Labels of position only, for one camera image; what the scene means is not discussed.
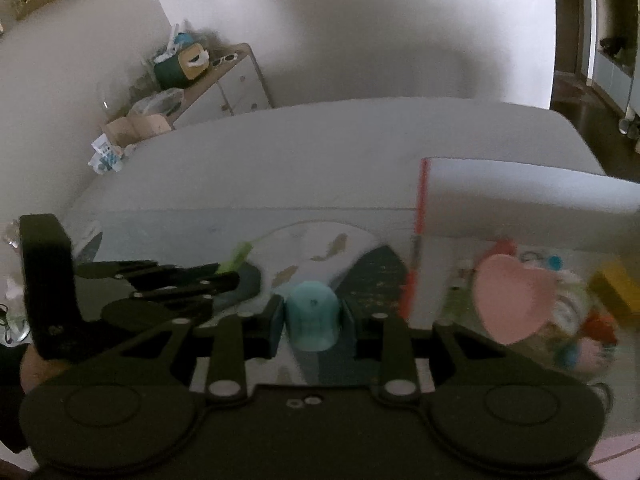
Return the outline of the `person's left hand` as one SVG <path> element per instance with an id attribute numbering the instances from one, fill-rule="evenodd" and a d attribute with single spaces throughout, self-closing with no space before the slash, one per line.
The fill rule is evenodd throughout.
<path id="1" fill-rule="evenodd" d="M 48 380 L 66 372 L 70 366 L 59 360 L 45 360 L 30 344 L 23 356 L 20 366 L 21 386 L 25 394 L 29 394 Z"/>

